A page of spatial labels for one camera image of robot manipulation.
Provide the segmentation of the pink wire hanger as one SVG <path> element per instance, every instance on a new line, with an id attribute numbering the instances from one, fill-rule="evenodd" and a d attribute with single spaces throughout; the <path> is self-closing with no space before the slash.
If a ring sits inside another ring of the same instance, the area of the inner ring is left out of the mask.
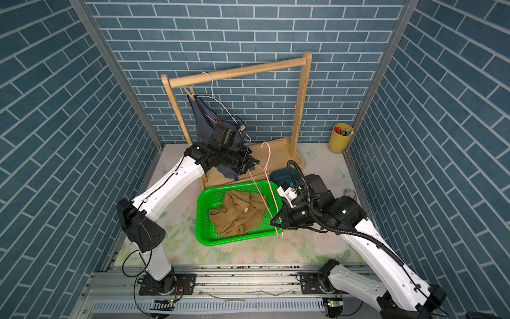
<path id="1" fill-rule="evenodd" d="M 267 150 L 268 150 L 268 158 L 267 158 L 266 164 L 265 164 L 264 167 L 262 167 L 260 164 L 256 163 L 255 166 L 258 169 L 262 170 L 262 172 L 264 173 L 264 176 L 266 178 L 266 182 L 267 182 L 269 190 L 270 190 L 270 195 L 272 196 L 275 208 L 277 209 L 278 208 L 278 203 L 277 203 L 276 197 L 275 197 L 275 195 L 274 195 L 274 193 L 272 191 L 271 182 L 270 182 L 270 179 L 269 179 L 269 176 L 268 176 L 268 165 L 270 163 L 271 154 L 272 154 L 271 153 L 271 147 L 270 147 L 268 142 L 263 142 L 260 147 L 263 148 L 264 146 L 267 147 Z M 268 200 L 269 200 L 269 198 L 264 199 L 263 202 L 264 202 L 264 204 L 266 206 L 266 210 L 270 214 L 271 218 L 273 218 L 274 215 L 273 215 L 271 209 L 268 206 Z M 278 228 L 276 226 L 274 226 L 274 230 L 275 230 L 275 234 L 276 234 L 278 239 L 283 239 L 284 238 L 284 232 L 283 231 L 278 231 Z"/>

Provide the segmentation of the tan tank top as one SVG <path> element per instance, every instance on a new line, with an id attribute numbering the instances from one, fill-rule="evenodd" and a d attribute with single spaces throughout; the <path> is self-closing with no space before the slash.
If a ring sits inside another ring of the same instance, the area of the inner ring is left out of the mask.
<path id="1" fill-rule="evenodd" d="M 229 190 L 222 205 L 209 211 L 209 219 L 220 236 L 241 236 L 260 226 L 266 210 L 265 195 Z"/>

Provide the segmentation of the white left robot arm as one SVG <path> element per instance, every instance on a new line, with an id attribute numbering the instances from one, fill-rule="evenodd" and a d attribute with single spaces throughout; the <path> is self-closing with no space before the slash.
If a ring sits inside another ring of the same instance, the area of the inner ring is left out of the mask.
<path id="1" fill-rule="evenodd" d="M 117 203 L 120 227 L 135 245 L 145 267 L 144 278 L 155 288 L 155 295 L 168 295 L 177 289 L 175 271 L 163 248 L 165 230 L 158 225 L 164 209 L 214 167 L 224 166 L 243 175 L 259 163 L 238 130 L 217 124 L 208 139 L 188 147 L 177 165 L 152 187 L 134 199 Z"/>

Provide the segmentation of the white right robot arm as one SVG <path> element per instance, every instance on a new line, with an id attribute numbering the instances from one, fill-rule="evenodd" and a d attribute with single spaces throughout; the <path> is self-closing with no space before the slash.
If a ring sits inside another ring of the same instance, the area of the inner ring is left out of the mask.
<path id="1" fill-rule="evenodd" d="M 370 279 L 329 259 L 310 279 L 301 275 L 306 287 L 316 286 L 329 294 L 349 293 L 379 311 L 382 318 L 431 318 L 442 311 L 446 292 L 406 265 L 353 198 L 334 197 L 316 174 L 283 183 L 278 194 L 282 208 L 271 220 L 273 226 L 334 233 L 354 248 L 376 275 Z"/>

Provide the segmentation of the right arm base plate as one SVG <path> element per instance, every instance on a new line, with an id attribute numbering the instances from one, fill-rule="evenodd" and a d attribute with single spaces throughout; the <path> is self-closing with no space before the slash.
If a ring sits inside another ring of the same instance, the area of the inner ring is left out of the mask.
<path id="1" fill-rule="evenodd" d="M 299 272 L 296 275 L 303 295 L 331 294 L 334 289 L 328 278 L 316 272 Z"/>

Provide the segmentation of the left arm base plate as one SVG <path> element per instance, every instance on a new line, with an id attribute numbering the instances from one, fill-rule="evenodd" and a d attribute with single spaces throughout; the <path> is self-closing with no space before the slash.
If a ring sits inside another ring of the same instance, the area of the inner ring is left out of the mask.
<path id="1" fill-rule="evenodd" d="M 137 279 L 140 296 L 168 296 L 177 297 L 192 295 L 197 276 L 195 274 L 168 274 L 161 281 L 153 279 L 145 274 Z"/>

